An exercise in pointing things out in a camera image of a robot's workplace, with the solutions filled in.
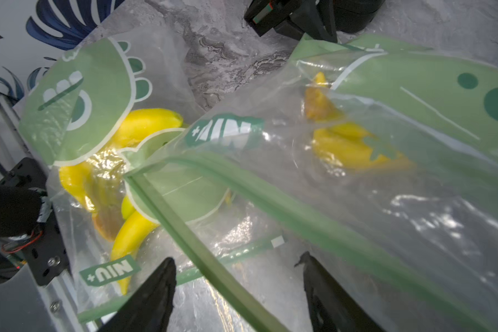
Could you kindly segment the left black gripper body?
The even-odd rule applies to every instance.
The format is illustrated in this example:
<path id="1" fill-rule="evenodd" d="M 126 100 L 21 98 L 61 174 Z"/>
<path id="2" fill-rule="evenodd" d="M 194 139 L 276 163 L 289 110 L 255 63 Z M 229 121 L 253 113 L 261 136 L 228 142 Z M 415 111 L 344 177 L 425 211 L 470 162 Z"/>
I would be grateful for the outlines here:
<path id="1" fill-rule="evenodd" d="M 304 35 L 337 42 L 338 32 L 357 33 L 372 22 L 384 0 L 254 0 L 243 19 L 263 36 L 276 33 L 301 40 Z"/>

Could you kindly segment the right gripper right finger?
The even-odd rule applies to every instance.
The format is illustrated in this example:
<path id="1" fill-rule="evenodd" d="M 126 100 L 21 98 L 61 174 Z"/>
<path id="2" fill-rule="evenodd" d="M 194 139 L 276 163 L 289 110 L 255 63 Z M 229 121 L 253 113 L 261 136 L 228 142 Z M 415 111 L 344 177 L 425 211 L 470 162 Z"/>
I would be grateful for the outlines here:
<path id="1" fill-rule="evenodd" d="M 383 331 L 310 253 L 301 255 L 304 291 L 314 331 Z"/>

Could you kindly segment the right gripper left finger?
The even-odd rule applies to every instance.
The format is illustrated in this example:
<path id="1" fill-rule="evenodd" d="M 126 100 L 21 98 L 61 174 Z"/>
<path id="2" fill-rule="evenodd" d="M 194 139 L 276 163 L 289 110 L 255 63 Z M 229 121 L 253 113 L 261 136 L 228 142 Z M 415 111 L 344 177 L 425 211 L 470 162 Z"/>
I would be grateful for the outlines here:
<path id="1" fill-rule="evenodd" d="M 166 258 L 101 331 L 167 331 L 173 312 L 177 267 Z"/>

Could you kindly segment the yellow banana from bag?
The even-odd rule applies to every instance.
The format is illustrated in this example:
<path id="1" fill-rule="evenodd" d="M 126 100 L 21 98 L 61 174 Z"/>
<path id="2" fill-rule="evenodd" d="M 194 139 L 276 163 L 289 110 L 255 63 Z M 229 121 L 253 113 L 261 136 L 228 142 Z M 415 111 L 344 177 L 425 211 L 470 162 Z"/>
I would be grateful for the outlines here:
<path id="1" fill-rule="evenodd" d="M 304 94 L 304 115 L 307 120 L 325 124 L 313 132 L 312 150 L 322 161 L 348 170 L 405 168 L 411 161 L 401 152 L 379 140 L 364 127 L 347 120 L 326 96 L 330 87 L 324 73 L 312 79 Z"/>

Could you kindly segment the zip-top bag green print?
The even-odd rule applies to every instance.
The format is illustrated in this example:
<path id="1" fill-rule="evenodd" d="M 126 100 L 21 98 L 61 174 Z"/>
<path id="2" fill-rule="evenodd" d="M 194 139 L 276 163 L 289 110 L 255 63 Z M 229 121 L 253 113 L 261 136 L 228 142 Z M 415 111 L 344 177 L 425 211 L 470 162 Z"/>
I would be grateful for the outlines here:
<path id="1" fill-rule="evenodd" d="M 408 158 L 322 161 L 304 94 L 330 101 Z M 308 252 L 383 331 L 498 331 L 498 68 L 364 35 L 303 40 L 277 73 L 206 113 L 264 121 L 249 147 L 151 156 L 126 180 L 202 275 L 256 331 L 313 331 Z"/>

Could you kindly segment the zip-top bag with bananas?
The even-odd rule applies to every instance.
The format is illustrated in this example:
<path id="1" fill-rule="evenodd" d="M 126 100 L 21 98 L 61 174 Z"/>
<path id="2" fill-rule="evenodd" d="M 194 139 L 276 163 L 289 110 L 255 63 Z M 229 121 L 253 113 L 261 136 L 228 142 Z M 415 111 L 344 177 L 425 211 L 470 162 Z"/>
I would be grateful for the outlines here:
<path id="1" fill-rule="evenodd" d="M 173 32 L 143 26 L 65 51 L 27 97 L 19 129 L 51 170 L 80 322 L 122 308 L 166 255 L 179 282 L 202 275 L 124 175 L 177 147 L 249 147 L 264 128 L 252 116 L 205 115 L 184 55 Z"/>

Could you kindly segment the yellow bananas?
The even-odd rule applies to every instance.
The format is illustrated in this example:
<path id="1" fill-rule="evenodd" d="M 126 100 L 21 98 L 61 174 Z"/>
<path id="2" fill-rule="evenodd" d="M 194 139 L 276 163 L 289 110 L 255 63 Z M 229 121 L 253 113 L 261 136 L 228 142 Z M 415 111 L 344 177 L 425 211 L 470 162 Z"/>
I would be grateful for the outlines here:
<path id="1" fill-rule="evenodd" d="M 77 165 L 59 168 L 61 186 L 91 214 L 98 234 L 111 242 L 111 261 L 136 257 L 142 242 L 159 226 L 131 202 L 124 173 L 137 165 L 135 157 L 148 139 L 164 133 L 174 138 L 184 127 L 184 117 L 175 111 L 135 110 L 99 152 Z"/>

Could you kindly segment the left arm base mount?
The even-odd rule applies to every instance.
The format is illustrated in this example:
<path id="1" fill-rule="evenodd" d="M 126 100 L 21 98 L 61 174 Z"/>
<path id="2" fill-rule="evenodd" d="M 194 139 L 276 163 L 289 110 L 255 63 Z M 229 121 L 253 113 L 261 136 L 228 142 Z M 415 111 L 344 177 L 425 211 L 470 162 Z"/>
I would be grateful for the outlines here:
<path id="1" fill-rule="evenodd" d="M 47 176 L 24 158 L 0 180 L 0 284 L 26 266 L 38 286 L 69 269 L 61 231 L 46 192 Z"/>

